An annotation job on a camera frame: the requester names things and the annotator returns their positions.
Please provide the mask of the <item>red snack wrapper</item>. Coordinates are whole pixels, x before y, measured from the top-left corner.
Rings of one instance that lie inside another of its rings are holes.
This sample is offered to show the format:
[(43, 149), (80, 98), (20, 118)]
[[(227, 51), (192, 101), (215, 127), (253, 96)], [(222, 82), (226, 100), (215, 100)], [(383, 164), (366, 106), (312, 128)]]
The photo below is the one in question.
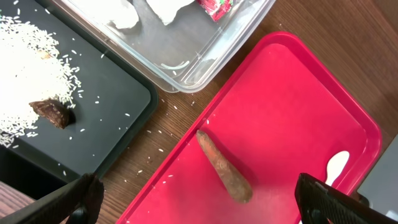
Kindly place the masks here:
[(233, 4), (233, 0), (197, 0), (197, 3), (205, 10), (213, 21), (220, 20), (227, 14)]

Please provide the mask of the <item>white rice pile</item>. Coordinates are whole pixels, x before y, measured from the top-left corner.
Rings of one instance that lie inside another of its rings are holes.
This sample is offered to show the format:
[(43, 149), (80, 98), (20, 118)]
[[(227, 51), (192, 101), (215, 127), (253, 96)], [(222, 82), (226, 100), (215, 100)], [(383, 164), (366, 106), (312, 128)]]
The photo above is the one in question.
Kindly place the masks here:
[(20, 136), (36, 137), (39, 115), (31, 102), (55, 100), (74, 109), (73, 92), (81, 87), (79, 67), (61, 55), (59, 42), (46, 30), (19, 17), (1, 16), (1, 145)]

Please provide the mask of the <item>white napkin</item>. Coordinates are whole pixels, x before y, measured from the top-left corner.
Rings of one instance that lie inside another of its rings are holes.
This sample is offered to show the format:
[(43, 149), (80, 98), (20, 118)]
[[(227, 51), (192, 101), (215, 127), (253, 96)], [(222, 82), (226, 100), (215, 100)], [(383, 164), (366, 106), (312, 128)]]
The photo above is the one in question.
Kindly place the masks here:
[[(153, 12), (167, 26), (177, 12), (194, 0), (147, 0)], [(139, 22), (136, 8), (128, 0), (77, 0), (76, 6), (102, 24), (112, 22), (117, 29), (131, 29)]]

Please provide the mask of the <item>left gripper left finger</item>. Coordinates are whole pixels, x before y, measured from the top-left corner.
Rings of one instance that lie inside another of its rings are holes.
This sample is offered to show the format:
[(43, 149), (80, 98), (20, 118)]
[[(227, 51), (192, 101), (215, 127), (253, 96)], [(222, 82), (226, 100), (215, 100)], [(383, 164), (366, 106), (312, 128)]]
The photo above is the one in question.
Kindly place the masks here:
[(97, 222), (104, 185), (96, 174), (84, 174), (34, 203), (4, 217), (4, 224)]

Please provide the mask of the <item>brown food scrap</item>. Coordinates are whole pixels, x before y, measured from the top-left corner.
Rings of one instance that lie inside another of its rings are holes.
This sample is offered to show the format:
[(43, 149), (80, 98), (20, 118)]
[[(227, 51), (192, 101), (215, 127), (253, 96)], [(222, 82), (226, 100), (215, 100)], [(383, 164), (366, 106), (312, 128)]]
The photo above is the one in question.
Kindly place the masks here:
[(70, 111), (61, 102), (53, 99), (29, 103), (34, 112), (49, 120), (56, 128), (65, 129), (69, 125)]

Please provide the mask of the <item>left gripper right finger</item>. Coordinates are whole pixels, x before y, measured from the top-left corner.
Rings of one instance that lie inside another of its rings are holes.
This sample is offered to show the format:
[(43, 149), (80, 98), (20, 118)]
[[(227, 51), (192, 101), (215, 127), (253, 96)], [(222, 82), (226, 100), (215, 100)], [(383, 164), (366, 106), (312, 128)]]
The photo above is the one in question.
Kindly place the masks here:
[(295, 199), (302, 224), (397, 224), (307, 173), (301, 173)]

